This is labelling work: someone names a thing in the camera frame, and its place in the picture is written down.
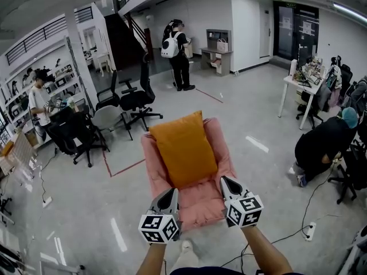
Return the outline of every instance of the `orange object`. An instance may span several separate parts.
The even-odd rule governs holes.
[[[12,141],[7,142],[4,149],[2,149],[1,154],[3,156],[7,156],[13,147],[14,147],[14,143]]]
[[[180,189],[217,172],[213,150],[206,138],[202,112],[149,128],[168,169]]]

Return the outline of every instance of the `pink chair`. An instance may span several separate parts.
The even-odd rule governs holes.
[[[218,165],[216,174],[204,177],[199,182],[179,190],[179,220],[182,231],[215,223],[224,219],[224,202],[220,189],[223,175],[236,177],[219,121],[216,118],[204,120],[206,138],[213,149]],[[142,136],[147,172],[153,198],[172,188],[166,165],[159,153],[157,143],[150,133]]]

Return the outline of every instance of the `white tote bag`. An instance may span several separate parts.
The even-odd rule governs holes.
[[[217,50],[221,52],[228,52],[228,43],[225,41],[225,39],[218,39]]]

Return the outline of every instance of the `white t-shirt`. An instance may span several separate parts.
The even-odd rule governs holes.
[[[49,100],[50,96],[47,94],[46,90],[43,87],[38,89],[33,86],[29,92],[28,108],[44,109],[44,105]],[[50,120],[48,119],[48,117],[46,117],[46,114],[44,113],[37,114],[37,117],[40,119],[39,122],[41,126],[45,126],[50,123]]]

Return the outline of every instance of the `power strip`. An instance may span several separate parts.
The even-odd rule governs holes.
[[[307,229],[307,233],[306,233],[306,236],[305,236],[306,241],[312,241],[312,238],[314,237],[314,233],[315,233],[316,223],[311,222],[310,226],[312,226],[312,227],[309,227]]]

